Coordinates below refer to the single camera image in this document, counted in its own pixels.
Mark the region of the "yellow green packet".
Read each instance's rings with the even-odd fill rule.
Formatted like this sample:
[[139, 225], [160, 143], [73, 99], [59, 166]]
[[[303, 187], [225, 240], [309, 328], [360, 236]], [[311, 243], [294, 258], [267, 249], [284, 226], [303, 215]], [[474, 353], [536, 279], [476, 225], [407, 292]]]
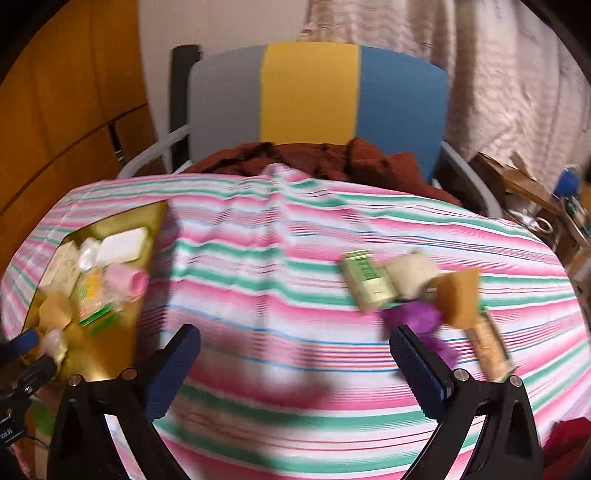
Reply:
[[77, 306], [78, 324], [92, 336], [119, 320], [119, 305], [105, 288], [101, 268], [92, 268], [81, 274], [77, 284]]

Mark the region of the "beige printed carton box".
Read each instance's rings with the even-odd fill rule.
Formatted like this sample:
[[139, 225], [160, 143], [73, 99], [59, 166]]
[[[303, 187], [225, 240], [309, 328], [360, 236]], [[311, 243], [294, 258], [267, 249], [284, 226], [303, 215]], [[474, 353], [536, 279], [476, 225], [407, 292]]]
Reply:
[[60, 292], [69, 297], [80, 275], [78, 261], [79, 249], [74, 241], [60, 245], [51, 258], [38, 289], [47, 296]]

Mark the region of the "pink plastic roll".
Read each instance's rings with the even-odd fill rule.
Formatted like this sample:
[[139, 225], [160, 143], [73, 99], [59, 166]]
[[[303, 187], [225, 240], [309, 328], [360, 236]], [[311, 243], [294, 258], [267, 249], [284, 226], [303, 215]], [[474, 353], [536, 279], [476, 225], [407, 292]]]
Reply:
[[148, 283], [149, 275], [145, 270], [127, 264], [111, 264], [104, 271], [106, 290], [121, 301], [140, 298]]

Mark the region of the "clear plastic bag bundle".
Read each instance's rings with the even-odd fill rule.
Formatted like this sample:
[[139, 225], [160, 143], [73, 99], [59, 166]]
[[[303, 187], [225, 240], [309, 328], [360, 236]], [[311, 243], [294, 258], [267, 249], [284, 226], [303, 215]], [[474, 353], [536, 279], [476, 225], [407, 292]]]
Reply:
[[101, 242], [93, 237], [86, 238], [79, 247], [78, 267], [81, 272], [91, 270], [95, 264]]

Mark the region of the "purple plastic toy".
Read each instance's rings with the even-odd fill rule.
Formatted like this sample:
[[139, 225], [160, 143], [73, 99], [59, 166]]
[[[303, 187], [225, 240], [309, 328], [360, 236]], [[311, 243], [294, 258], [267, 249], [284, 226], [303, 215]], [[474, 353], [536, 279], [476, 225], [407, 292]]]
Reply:
[[444, 316], [433, 304], [421, 300], [401, 303], [383, 310], [381, 318], [390, 330], [410, 327], [427, 350], [438, 354], [450, 369], [457, 366], [459, 353], [437, 336]]

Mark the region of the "white soap bar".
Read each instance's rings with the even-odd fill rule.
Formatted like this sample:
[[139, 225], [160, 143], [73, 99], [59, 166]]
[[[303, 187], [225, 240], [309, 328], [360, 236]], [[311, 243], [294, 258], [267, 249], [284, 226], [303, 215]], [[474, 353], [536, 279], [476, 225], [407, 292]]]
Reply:
[[146, 227], [139, 227], [109, 235], [98, 246], [95, 265], [105, 267], [137, 260], [148, 234]]

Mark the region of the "white cream roll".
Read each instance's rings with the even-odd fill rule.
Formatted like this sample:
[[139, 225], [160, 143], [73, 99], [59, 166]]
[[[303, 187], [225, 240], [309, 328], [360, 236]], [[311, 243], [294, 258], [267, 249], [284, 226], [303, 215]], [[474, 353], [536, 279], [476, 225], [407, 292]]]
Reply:
[[399, 300], [418, 299], [440, 274], [436, 262], [421, 250], [398, 256], [385, 266]]

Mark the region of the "green gold small box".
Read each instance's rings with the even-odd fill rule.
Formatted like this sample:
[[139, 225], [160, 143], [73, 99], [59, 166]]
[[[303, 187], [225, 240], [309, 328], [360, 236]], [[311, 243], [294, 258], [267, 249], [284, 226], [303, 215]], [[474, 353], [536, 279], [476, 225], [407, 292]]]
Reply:
[[346, 288], [363, 314], [380, 310], [398, 298], [386, 271], [369, 251], [346, 253], [339, 260], [339, 269]]

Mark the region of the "cork patterned bar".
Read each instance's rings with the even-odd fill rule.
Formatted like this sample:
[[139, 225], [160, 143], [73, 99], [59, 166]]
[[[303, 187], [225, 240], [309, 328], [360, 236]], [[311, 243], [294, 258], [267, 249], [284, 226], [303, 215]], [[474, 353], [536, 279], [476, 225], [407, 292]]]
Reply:
[[513, 360], [495, 322], [482, 311], [474, 325], [466, 330], [481, 371], [488, 381], [504, 382], [514, 371]]

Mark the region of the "gold metal tin tray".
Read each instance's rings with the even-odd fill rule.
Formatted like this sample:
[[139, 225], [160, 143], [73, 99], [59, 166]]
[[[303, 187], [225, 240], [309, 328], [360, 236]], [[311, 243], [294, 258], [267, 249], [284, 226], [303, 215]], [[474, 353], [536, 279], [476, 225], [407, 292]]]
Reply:
[[39, 334], [30, 358], [57, 358], [57, 381], [115, 378], [133, 364], [154, 244], [168, 214], [159, 201], [69, 233], [43, 272], [23, 328]]

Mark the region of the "striped pink green cloth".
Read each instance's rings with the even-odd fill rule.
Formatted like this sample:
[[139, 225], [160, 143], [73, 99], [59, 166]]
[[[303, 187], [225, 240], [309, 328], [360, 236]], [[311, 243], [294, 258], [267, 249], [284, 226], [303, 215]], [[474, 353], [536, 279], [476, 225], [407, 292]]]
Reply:
[[434, 430], [339, 275], [346, 253], [380, 262], [414, 250], [445, 272], [476, 268], [523, 379], [537, 430], [590, 413], [590, 341], [555, 254], [505, 220], [444, 202], [321, 181], [272, 165], [253, 178], [100, 182], [57, 202], [1, 284], [17, 334], [61, 240], [96, 220], [166, 201], [141, 341], [201, 333], [194, 369], [156, 428], [193, 479], [397, 479]]

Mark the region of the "cluttered side table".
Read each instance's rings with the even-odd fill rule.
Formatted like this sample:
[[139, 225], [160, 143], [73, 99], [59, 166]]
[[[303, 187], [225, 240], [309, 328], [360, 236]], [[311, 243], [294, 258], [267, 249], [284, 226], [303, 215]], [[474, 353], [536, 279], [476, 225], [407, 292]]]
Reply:
[[503, 213], [542, 239], [557, 255], [575, 291], [590, 299], [590, 237], [567, 212], [564, 199], [522, 171], [478, 154], [470, 165], [499, 201]]

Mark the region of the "blue mug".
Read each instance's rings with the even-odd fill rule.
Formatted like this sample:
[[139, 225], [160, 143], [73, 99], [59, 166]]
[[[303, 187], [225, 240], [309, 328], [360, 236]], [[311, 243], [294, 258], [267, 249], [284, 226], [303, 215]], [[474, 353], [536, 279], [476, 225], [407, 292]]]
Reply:
[[566, 165], [561, 172], [554, 188], [553, 195], [557, 198], [568, 198], [578, 193], [582, 179], [582, 169], [578, 165]]

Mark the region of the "wooden wardrobe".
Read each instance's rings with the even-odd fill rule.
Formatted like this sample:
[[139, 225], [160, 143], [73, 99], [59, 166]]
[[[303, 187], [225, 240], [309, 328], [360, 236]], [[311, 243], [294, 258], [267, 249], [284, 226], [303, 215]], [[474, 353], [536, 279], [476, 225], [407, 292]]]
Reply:
[[137, 2], [67, 2], [1, 83], [1, 264], [68, 191], [155, 140]]

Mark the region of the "dark red garment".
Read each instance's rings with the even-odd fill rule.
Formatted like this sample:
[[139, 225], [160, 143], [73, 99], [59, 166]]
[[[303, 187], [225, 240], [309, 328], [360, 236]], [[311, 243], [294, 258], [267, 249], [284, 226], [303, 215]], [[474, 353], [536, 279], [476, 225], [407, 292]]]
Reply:
[[423, 179], [414, 154], [385, 154], [360, 137], [346, 145], [256, 142], [219, 150], [190, 166], [194, 174], [252, 177], [273, 163], [287, 165], [308, 176], [367, 185], [440, 200], [459, 206], [461, 201]]

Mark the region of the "black rolled mat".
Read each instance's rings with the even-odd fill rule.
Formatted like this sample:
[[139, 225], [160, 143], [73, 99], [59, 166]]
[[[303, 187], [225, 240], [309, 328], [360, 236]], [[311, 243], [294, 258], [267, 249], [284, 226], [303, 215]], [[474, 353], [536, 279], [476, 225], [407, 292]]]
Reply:
[[[179, 129], [187, 123], [188, 81], [192, 66], [201, 58], [197, 44], [174, 47], [170, 54], [169, 72], [169, 130]], [[188, 159], [188, 136], [171, 147], [172, 169], [178, 170]]]

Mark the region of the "pink patterned curtain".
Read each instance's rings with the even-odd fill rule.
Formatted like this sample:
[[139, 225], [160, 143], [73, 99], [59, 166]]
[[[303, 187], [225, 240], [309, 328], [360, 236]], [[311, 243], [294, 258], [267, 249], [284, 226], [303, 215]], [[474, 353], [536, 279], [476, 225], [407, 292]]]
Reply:
[[303, 41], [373, 46], [448, 73], [445, 139], [553, 189], [590, 163], [590, 83], [559, 37], [520, 1], [312, 1]]

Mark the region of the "grey yellow blue chair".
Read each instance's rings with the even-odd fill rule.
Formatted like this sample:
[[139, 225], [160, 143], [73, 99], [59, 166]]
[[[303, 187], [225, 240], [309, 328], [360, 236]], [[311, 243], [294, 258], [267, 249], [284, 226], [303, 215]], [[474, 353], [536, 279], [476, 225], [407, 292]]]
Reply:
[[392, 155], [415, 155], [432, 182], [446, 164], [489, 218], [502, 208], [444, 140], [450, 81], [408, 54], [330, 42], [280, 42], [217, 54], [189, 74], [187, 123], [130, 160], [119, 178], [188, 136], [180, 173], [222, 149], [250, 142], [339, 144], [360, 137]]

